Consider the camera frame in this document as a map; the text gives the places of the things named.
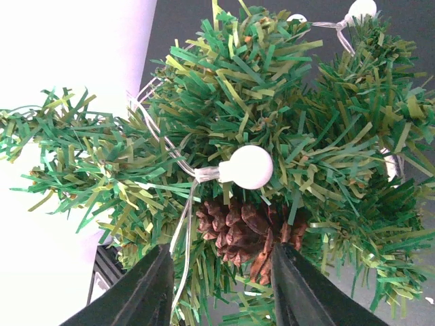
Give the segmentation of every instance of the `christmas garland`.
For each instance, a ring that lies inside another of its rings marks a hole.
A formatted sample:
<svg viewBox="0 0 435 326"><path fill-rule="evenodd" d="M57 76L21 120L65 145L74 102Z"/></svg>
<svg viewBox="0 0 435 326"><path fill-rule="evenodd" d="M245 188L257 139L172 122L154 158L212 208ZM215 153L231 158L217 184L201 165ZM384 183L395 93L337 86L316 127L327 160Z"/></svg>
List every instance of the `christmas garland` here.
<svg viewBox="0 0 435 326"><path fill-rule="evenodd" d="M299 242L313 265L327 273L327 266L353 264L355 280L361 273L367 279L374 269L370 309L385 299L404 310L406 299L420 298L421 283L434 275L433 268L414 264L416 251L428 248L435 236L423 228L417 210L419 198L433 199L435 168L422 151L434 138L435 115L431 94L412 85L420 76L409 71L413 43L388 35L379 18L366 19L352 35L355 55L320 62L310 89L302 80L311 69L307 52L322 45L304 41L310 24L288 22L287 11L271 14L241 4L237 18L213 2L213 22L202 22L198 39L187 40L190 49L171 48L156 71L162 83L143 103L161 137L180 144L194 168L217 166L246 144L267 150L275 167L259 190L216 181L198 187L194 201L202 215L192 226L188 281L173 324L184 319L194 325L201 316L211 324L207 298L228 303L224 294L234 293L241 281L258 295L237 293L240 313L225 316L222 325L274 325L267 278L261 285L248 277L255 255L236 266L209 241L213 236L201 234L211 231L204 223L216 217L200 203L219 202L223 214L230 198L257 212L273 207L288 225L296 225L303 211L301 223L308 226L303 237L289 236L297 237L293 243ZM30 211L53 195L60 200L53 213L84 209L78 231L111 210L110 222L100 223L101 241L114 236L129 269L153 246L171 241L192 177L178 167L179 158L169 155L163 139L152 136L140 109L130 109L126 120L89 111L93 96L87 92L75 104L67 88L60 96L44 92L41 107L0 115L0 151L9 161L31 140L41 147L41 165L23 175L33 184L15 190L46 194ZM426 180L389 180L385 157L391 153ZM184 266L183 237L173 253L176 287Z"/></svg>

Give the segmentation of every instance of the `light bulb socket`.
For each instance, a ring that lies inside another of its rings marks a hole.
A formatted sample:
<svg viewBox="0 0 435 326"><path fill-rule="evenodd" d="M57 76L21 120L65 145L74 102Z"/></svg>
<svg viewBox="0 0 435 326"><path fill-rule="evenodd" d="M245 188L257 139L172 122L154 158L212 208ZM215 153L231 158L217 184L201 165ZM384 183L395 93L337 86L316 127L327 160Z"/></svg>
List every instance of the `light bulb socket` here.
<svg viewBox="0 0 435 326"><path fill-rule="evenodd" d="M219 163L219 182L225 183L234 181L234 168L231 165L231 161L223 161Z"/></svg>
<svg viewBox="0 0 435 326"><path fill-rule="evenodd" d="M342 31L343 29L345 29L347 27L348 24L350 25L351 22L348 21L348 17L346 15L345 19L343 19L340 22L337 22L335 29L338 30L338 31Z"/></svg>
<svg viewBox="0 0 435 326"><path fill-rule="evenodd" d="M211 166L208 168L195 168L195 179L199 182L206 182L211 180L219 179L220 168L216 166Z"/></svg>

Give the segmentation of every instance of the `dark gray background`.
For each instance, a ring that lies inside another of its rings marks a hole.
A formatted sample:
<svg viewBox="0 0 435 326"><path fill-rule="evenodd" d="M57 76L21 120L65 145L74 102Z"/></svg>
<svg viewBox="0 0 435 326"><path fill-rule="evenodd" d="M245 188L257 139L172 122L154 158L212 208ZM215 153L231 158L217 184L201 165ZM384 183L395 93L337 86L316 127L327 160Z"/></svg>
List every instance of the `dark gray background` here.
<svg viewBox="0 0 435 326"><path fill-rule="evenodd" d="M378 10L382 11L384 17L391 18L390 34L400 35L405 40L415 41L417 50L414 52L419 60L415 63L417 71L425 71L428 75L435 73L435 1L433 0L378 0ZM271 12L279 12L283 9L292 13L303 14L308 21L317 22L338 22L344 18L353 0L323 0L323 1L290 1L290 0L245 0L246 5L262 5ZM238 14L239 2L237 0L219 0L219 5L232 14ZM195 39L195 32L200 30L201 20L211 19L211 0L158 0L152 33L147 51L146 63L143 71L141 85L144 86L151 79L151 72L156 65L150 63L150 59L164 59L169 53L169 48L174 45L174 39L178 39L180 45L186 39ZM343 48L336 38L336 34L330 29L312 28L307 35L308 40L323 39L324 46L317 49L322 60L331 60L334 53L341 53ZM422 84L425 79L418 79L416 86ZM435 88L435 80L432 80L427 89ZM431 162L435 161L434 151L427 153ZM406 176L414 177L416 180L422 175L409 166L406 167ZM429 212L435 211L433 202L427 203L424 208ZM425 214L425 224L429 228L435 228L435 219ZM424 256L424 264L435 265L435 254ZM374 295L375 274L372 272L370 290L366 287L357 286L355 299L365 307L370 305ZM353 267L347 268L340 279L334 277L331 271L332 281L346 294L350 294L353 280ZM405 319L391 319L390 307L381 304L376 312L390 325L397 326L429 326L435 325L435 306L431 306L424 297L435 298L435 282L428 281L424 285L423 299L421 301L408 302L408 316ZM216 311L213 311L213 324L221 321L222 314L235 311L234 306L220 304Z"/></svg>

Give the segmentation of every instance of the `brown pine cone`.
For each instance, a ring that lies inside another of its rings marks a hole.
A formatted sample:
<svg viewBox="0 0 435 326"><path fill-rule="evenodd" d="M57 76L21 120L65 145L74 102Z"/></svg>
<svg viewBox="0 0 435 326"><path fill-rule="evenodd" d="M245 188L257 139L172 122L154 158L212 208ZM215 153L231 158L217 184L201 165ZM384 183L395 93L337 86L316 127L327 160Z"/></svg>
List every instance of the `brown pine cone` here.
<svg viewBox="0 0 435 326"><path fill-rule="evenodd" d="M217 254L235 266L253 259L251 281L261 285L271 282L271 252L276 242L290 242L296 250L302 247L307 217L298 211L294 225L287 224L287 207L280 214L275 206L264 206L261 213L253 204L241 204L231 198L225 206L216 201L206 201L199 207L198 231L205 240L215 240Z"/></svg>
<svg viewBox="0 0 435 326"><path fill-rule="evenodd" d="M242 206L242 219L257 234L266 234L269 225L253 204L244 204Z"/></svg>

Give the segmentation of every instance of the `light bulb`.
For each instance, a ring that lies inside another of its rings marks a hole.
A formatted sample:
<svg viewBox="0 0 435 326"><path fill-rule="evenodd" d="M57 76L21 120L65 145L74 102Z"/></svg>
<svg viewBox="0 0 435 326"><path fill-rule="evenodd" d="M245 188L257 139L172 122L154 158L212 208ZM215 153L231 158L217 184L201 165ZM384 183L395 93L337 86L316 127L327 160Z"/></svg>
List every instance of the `light bulb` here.
<svg viewBox="0 0 435 326"><path fill-rule="evenodd" d="M355 17L358 22L361 22L361 17L363 19L366 17L366 15L374 17L376 12L377 7L373 0L356 0L349 8L349 12L345 16L345 21L350 26L353 26L355 24L353 17Z"/></svg>
<svg viewBox="0 0 435 326"><path fill-rule="evenodd" d="M229 161L219 164L219 180L234 181L245 189L259 189L271 179L272 158L267 151L255 145L240 147Z"/></svg>
<svg viewBox="0 0 435 326"><path fill-rule="evenodd" d="M300 22L307 22L307 19L305 18L305 16L304 16L304 15L301 15L301 14L294 14L294 15L291 15L291 16L287 19L287 21L288 21L288 22L291 22L291 21L294 20L294 19L297 19L297 20L299 20Z"/></svg>

